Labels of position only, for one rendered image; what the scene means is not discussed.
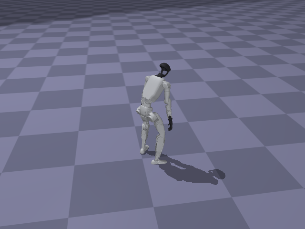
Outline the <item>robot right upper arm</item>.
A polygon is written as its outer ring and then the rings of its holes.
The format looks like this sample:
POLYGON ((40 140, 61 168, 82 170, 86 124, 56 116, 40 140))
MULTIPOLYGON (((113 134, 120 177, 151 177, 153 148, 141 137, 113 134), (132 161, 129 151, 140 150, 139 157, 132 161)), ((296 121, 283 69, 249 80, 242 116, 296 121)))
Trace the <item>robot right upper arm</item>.
POLYGON ((163 85, 163 88, 164 88, 164 97, 165 97, 164 103, 168 104, 169 99, 170 99, 169 97, 170 97, 171 84, 167 81, 163 81, 162 85, 163 85))

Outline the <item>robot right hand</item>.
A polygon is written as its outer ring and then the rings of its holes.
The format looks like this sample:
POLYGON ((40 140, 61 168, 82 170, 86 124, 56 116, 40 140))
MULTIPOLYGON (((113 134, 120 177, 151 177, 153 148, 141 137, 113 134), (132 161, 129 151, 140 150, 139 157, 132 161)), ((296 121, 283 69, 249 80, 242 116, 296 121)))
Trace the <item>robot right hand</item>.
POLYGON ((168 130, 171 131, 172 128, 173 128, 173 126, 172 126, 172 125, 173 125, 172 117, 171 117, 171 116, 168 116, 168 118, 169 118, 169 119, 168 119, 168 120, 169 120, 169 124, 168 124, 168 125, 170 125, 170 127, 168 128, 168 130))

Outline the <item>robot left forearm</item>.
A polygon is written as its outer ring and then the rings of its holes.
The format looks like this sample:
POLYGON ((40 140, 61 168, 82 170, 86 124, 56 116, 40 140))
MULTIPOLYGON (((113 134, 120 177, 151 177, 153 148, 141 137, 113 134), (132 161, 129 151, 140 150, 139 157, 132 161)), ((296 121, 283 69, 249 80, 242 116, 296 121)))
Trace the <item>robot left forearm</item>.
MULTIPOLYGON (((142 92, 142 94, 143 94, 143 92, 142 92)), ((146 99, 142 96, 142 99, 141 99, 141 103, 142 103, 142 105, 143 105, 143 103, 146 101, 146 99)))

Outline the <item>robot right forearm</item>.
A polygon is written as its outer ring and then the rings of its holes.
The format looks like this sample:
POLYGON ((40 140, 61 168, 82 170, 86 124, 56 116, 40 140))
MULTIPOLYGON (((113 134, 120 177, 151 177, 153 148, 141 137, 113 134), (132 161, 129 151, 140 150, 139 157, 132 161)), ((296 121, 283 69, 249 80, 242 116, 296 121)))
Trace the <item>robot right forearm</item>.
MULTIPOLYGON (((166 108, 166 113, 167 113, 167 118, 168 118, 168 116, 171 116, 172 117, 172 111, 171 111, 171 99, 169 99, 169 102, 168 102, 168 104, 165 106, 165 108, 166 108)), ((169 118, 168 118, 169 119, 169 118)))

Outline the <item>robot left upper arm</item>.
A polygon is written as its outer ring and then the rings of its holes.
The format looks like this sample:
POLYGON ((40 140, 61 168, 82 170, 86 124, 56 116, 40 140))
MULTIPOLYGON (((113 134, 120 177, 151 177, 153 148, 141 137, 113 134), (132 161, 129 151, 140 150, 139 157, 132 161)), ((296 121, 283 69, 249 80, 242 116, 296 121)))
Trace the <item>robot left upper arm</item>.
POLYGON ((145 87, 145 85, 146 85, 146 83, 147 83, 149 77, 150 77, 150 76, 146 76, 146 77, 145 77, 145 84, 144 84, 144 87, 145 87))

